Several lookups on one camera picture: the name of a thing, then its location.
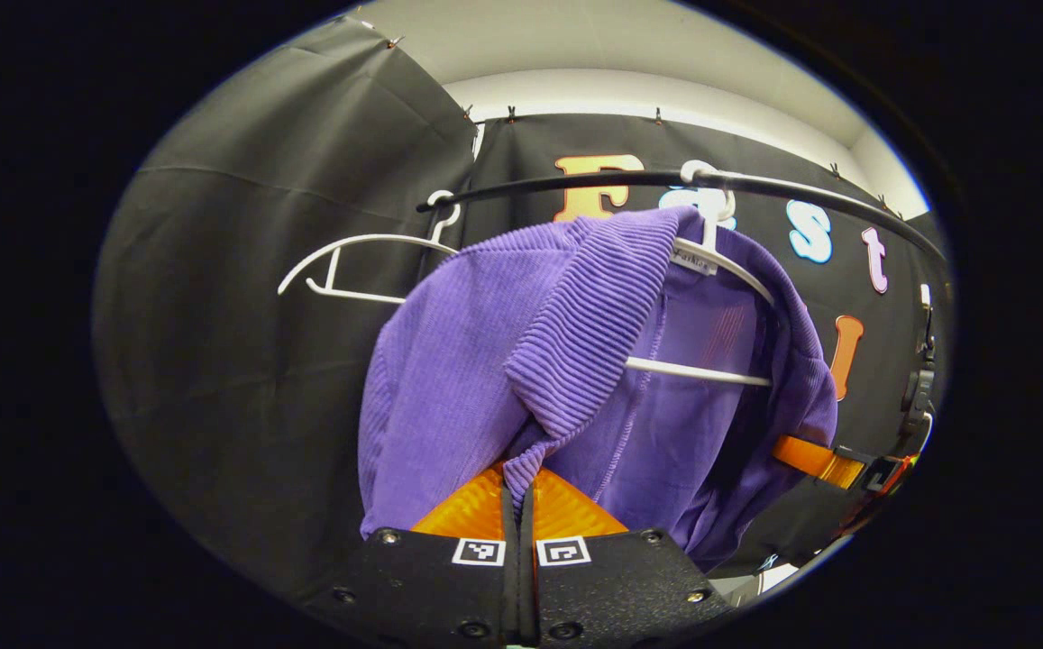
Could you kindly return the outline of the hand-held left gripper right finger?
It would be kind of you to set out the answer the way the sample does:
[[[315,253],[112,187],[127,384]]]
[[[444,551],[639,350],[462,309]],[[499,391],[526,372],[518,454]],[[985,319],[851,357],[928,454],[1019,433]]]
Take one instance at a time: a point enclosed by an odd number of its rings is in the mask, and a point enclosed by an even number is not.
[[[526,491],[518,635],[536,648],[668,648],[734,607],[661,527],[627,527],[549,468]]]

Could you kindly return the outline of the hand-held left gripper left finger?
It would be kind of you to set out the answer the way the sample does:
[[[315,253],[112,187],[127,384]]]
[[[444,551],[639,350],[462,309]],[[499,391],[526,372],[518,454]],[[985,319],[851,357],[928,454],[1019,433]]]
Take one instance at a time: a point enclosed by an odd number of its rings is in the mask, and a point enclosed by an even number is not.
[[[417,525],[373,531],[304,608],[380,648],[500,648],[522,632],[517,539],[493,464]]]

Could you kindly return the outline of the purple ribbed shirt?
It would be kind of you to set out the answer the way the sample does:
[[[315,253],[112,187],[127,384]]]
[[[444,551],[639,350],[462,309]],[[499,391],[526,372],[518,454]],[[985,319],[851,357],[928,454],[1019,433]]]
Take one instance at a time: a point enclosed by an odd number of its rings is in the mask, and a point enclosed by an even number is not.
[[[701,242],[695,206],[539,224],[450,256],[380,330],[361,398],[361,537],[411,527],[493,464],[514,507],[541,468],[627,527],[661,527],[700,570],[736,553],[801,481],[773,447],[829,447],[836,385],[810,313],[759,243],[726,270],[671,262]],[[772,386],[631,370],[628,358]]]

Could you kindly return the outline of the white plastic hanger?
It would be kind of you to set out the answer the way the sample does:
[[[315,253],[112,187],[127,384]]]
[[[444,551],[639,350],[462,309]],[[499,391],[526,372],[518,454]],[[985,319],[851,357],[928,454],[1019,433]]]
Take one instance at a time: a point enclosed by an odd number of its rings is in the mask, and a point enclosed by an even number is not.
[[[677,238],[674,239],[671,262],[679,264],[690,270],[698,271],[703,275],[715,274],[718,270],[727,270],[730,274],[743,280],[748,287],[752,288],[757,295],[763,297],[770,306],[775,305],[775,298],[755,275],[741,267],[738,263],[729,259],[726,255],[718,253],[715,238],[718,238],[719,223],[734,216],[736,210],[736,197],[731,190],[724,189],[724,205],[715,213],[715,216],[706,217],[703,223],[702,242],[692,242],[692,240]],[[672,362],[655,361],[631,357],[626,361],[626,366],[631,370],[641,370],[642,372],[658,372],[664,375],[678,375],[678,377],[692,379],[705,379],[731,383],[731,385],[744,385],[755,387],[770,387],[772,382],[769,379],[755,377],[755,375],[745,375],[736,372],[720,372],[720,370],[703,369],[703,367],[693,367],[682,364],[672,364]]]
[[[405,304],[406,299],[402,297],[386,296],[381,295],[380,293],[340,290],[335,286],[337,268],[340,266],[341,254],[343,254],[345,248],[356,245],[368,245],[368,243],[375,242],[415,245],[422,248],[429,248],[429,250],[432,251],[446,253],[448,255],[458,253],[455,248],[440,242],[445,230],[458,223],[461,218],[461,205],[455,201],[455,194],[450,192],[450,190],[436,190],[426,199],[425,206],[427,211],[442,209],[444,206],[448,206],[450,209],[448,216],[444,219],[439,219],[439,221],[432,226],[432,233],[429,238],[410,237],[410,235],[394,233],[370,233],[335,240],[335,242],[328,243],[326,246],[320,247],[319,250],[308,254],[301,261],[295,263],[295,266],[290,268],[287,275],[283,277],[283,279],[278,281],[277,290],[275,290],[275,292],[277,292],[278,296],[285,295],[290,285],[293,284],[296,279],[299,279],[299,277],[304,277],[304,271],[306,271],[308,267],[312,266],[315,261],[323,259],[324,256],[328,256],[328,259],[330,259],[330,266],[328,266],[324,282],[318,283],[314,279],[311,279],[311,277],[306,277],[306,279],[304,279],[304,283],[306,283],[306,286],[310,288],[312,292],[315,292],[320,296],[332,298],[372,301],[372,303],[390,305]]]

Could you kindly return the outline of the black backdrop cloth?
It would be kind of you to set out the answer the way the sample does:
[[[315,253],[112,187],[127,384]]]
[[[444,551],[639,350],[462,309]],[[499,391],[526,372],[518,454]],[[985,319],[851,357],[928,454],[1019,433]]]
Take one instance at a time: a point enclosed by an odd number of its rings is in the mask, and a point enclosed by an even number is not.
[[[345,235],[423,235],[427,190],[565,174],[555,162],[615,157],[669,171],[699,159],[874,201],[841,152],[761,141],[742,124],[613,102],[571,90],[682,90],[681,82],[525,71],[431,77],[390,40],[339,18],[282,44],[209,92],[142,162],[110,223],[94,288],[92,341],[118,438],[163,505],[237,570],[294,595],[359,545],[355,468],[361,391],[390,306],[318,298],[278,281],[298,256]],[[957,324],[949,267],[883,227],[831,209],[830,261],[794,251],[825,221],[742,196],[744,231],[783,264],[836,369],[836,442],[888,452],[897,399],[933,301],[937,379],[946,389]],[[875,293],[859,231],[884,243]]]

